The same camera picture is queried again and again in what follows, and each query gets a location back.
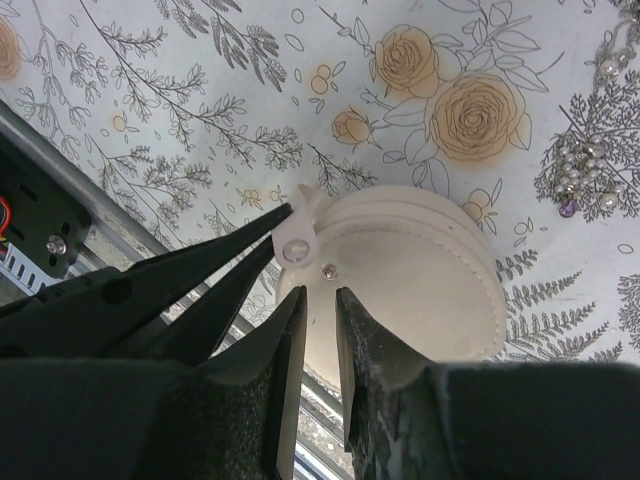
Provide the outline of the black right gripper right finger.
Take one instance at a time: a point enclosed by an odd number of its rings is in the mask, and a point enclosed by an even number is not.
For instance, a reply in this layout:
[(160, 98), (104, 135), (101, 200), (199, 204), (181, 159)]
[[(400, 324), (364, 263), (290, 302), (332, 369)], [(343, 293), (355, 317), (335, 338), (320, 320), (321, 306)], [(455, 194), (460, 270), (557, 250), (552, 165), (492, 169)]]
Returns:
[(359, 479), (635, 479), (639, 370), (437, 363), (336, 293), (344, 447)]

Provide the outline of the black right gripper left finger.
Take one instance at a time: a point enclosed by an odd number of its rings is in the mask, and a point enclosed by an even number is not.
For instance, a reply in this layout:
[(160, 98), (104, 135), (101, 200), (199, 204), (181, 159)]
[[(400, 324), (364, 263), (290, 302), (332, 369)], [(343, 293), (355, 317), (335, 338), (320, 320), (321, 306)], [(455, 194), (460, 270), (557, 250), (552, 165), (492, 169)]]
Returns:
[(54, 349), (45, 321), (1, 329), (5, 479), (289, 479), (307, 292), (198, 366)]

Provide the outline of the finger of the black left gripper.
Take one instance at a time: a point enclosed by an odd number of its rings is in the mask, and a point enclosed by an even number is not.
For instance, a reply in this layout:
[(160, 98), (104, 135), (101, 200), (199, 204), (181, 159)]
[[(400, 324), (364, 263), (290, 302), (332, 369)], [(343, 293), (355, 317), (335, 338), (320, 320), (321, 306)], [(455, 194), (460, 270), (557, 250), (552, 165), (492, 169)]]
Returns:
[(204, 362), (222, 343), (273, 256), (273, 242), (262, 241), (171, 324), (153, 321), (150, 327), (142, 327), (107, 349), (106, 355), (174, 360), (188, 366)]
[(293, 212), (285, 203), (236, 231), (52, 285), (1, 309), (4, 355), (105, 355), (236, 256), (244, 259)]

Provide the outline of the beige round jewelry case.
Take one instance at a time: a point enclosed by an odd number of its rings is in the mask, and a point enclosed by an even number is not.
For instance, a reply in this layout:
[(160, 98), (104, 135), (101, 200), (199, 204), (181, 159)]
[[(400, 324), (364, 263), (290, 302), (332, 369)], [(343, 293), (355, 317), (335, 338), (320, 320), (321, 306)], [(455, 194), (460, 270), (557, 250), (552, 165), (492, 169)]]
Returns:
[(276, 296), (307, 290), (305, 362), (340, 385), (335, 295), (350, 289), (384, 327), (435, 361), (485, 360), (506, 340), (506, 301), (493, 249), (449, 199), (374, 186), (340, 199), (299, 185), (272, 234)]

